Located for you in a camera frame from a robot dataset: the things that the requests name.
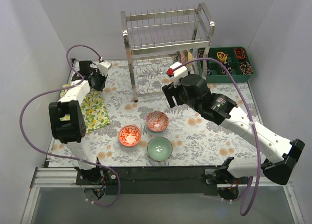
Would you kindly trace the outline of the black leaf patterned bowl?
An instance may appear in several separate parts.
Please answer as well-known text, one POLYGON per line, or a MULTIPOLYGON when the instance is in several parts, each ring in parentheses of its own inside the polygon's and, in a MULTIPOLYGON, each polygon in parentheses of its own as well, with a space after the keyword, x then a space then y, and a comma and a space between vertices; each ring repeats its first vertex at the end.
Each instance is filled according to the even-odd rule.
POLYGON ((174 58, 173 58, 174 63, 176 63, 176 62, 181 63, 181 60, 182 60, 181 52, 180 51, 176 51, 175 54, 174 54, 174 58))

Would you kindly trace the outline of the yellow and teal patterned bowl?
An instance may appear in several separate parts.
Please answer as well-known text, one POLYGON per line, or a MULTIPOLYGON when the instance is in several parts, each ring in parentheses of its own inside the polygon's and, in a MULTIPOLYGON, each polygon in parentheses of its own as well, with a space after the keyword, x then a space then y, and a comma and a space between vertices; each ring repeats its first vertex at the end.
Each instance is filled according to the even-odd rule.
POLYGON ((183 55, 184 55, 184 62, 192 61, 194 59, 192 53, 186 49, 183 50, 183 55))

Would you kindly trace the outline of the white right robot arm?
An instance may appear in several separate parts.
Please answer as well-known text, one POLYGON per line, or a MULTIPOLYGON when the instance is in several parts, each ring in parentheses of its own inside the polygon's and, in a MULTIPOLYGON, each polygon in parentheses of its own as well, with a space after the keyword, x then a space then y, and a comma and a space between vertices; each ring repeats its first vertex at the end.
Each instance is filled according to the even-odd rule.
POLYGON ((258 150, 255 158, 227 158, 210 175, 211 179, 230 184, 239 178, 260 174, 279 185, 288 183, 305 147, 300 139, 291 141, 254 122, 235 101, 212 93, 197 74, 164 85, 162 91, 171 108, 186 104, 204 119, 239 135, 258 150))

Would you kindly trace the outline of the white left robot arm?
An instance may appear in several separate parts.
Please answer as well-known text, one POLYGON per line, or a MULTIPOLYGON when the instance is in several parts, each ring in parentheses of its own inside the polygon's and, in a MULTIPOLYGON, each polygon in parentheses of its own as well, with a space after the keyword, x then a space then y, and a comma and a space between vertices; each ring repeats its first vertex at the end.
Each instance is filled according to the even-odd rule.
POLYGON ((104 89, 110 67, 111 63, 107 61, 100 61, 95 68, 91 61, 80 61, 79 71, 72 77, 72 88, 48 107, 54 139, 67 144, 79 159, 76 170, 80 172, 80 178, 94 185, 104 180, 104 174, 99 168, 98 158, 92 154, 84 139, 87 128, 80 107, 92 89, 104 89))

